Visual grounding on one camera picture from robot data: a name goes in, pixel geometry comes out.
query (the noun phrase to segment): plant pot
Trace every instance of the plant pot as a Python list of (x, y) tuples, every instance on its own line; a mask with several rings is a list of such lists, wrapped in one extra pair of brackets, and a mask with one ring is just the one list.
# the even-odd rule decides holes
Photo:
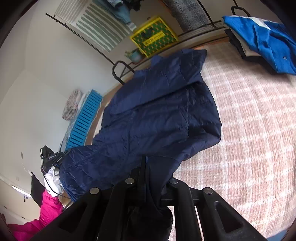
[(140, 52), (139, 49), (136, 49), (131, 56), (128, 57), (134, 64), (139, 63), (145, 56)]

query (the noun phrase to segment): gray plaid fabric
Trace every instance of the gray plaid fabric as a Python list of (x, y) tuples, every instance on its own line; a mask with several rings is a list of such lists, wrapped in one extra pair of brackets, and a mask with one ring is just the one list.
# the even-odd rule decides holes
[(163, 0), (184, 32), (197, 29), (209, 21), (197, 0)]

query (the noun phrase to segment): jacket sleeve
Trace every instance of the jacket sleeve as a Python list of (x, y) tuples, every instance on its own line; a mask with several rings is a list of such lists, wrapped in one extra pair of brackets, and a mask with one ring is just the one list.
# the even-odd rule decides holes
[(43, 200), (40, 207), (39, 220), (35, 219), (24, 225), (8, 224), (9, 229), (17, 241), (28, 241), (62, 213), (63, 205), (58, 200), (58, 197), (52, 197), (46, 190), (42, 196)]

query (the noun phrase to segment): metal screw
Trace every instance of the metal screw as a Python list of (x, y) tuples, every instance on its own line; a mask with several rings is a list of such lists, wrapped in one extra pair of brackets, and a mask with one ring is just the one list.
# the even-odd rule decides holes
[(170, 184), (177, 184), (177, 183), (178, 183), (178, 180), (175, 179), (175, 178), (171, 178), (171, 179), (169, 180), (169, 182), (170, 182)]
[(133, 184), (135, 180), (133, 178), (127, 178), (126, 179), (126, 184)]
[(213, 193), (213, 189), (212, 188), (209, 188), (209, 187), (206, 187), (206, 188), (204, 188), (204, 192), (206, 194), (212, 194)]
[(99, 193), (99, 189), (98, 188), (92, 188), (91, 190), (89, 190), (89, 192), (93, 195), (98, 194)]

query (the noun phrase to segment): blue slatted crate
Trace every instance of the blue slatted crate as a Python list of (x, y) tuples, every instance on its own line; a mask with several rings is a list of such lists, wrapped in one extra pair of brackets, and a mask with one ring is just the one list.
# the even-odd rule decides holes
[(71, 130), (66, 150), (84, 145), (87, 133), (94, 118), (96, 117), (96, 113), (100, 107), (102, 99), (102, 96), (95, 90), (90, 92)]

